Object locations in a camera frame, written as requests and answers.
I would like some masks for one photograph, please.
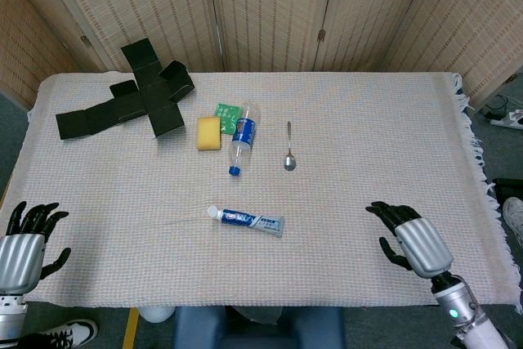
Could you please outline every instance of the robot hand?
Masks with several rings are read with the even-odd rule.
[[[385,256],[392,263],[414,272],[422,278],[435,277],[450,268],[454,258],[432,223],[409,206],[390,206],[372,202],[366,208],[376,214],[389,228],[405,256],[392,251],[387,239],[379,238]]]
[[[0,239],[0,348],[16,346],[27,312],[24,294],[58,271],[71,253],[71,248],[65,248],[56,261],[42,267],[49,236],[56,223],[69,214],[56,212],[47,218],[58,204],[40,204],[22,221],[26,204],[15,208],[6,236]]]

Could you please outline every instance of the sneaker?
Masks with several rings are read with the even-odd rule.
[[[56,349],[80,347],[90,342],[97,333],[96,323],[88,319],[71,320],[62,326],[41,332],[51,339],[51,345]]]
[[[523,200],[511,196],[503,204],[505,222],[516,234],[517,242],[523,248]]]

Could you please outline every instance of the toothpaste tube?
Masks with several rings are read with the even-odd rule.
[[[224,224],[248,226],[272,235],[281,237],[284,232],[283,217],[252,216],[251,214],[235,212],[234,210],[218,210],[216,206],[210,206],[207,210],[211,218],[220,220]]]

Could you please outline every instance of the spoon handle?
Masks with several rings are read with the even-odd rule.
[[[287,133],[288,133],[288,152],[291,151],[291,122],[287,122]]]

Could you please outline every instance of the white tablecloth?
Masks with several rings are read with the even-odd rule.
[[[436,225],[479,301],[518,303],[519,273],[486,196],[455,74],[192,74],[186,122],[154,139],[146,116],[61,141],[55,114],[111,98],[131,74],[60,74],[40,87],[0,212],[58,201],[47,246],[64,268],[29,299],[64,306],[432,304],[430,282],[392,265],[393,237],[364,207],[408,204]],[[230,136],[197,151],[218,102],[261,107],[250,166],[227,172]],[[287,121],[297,169],[286,172]],[[227,226],[207,207],[284,215],[284,235]]]

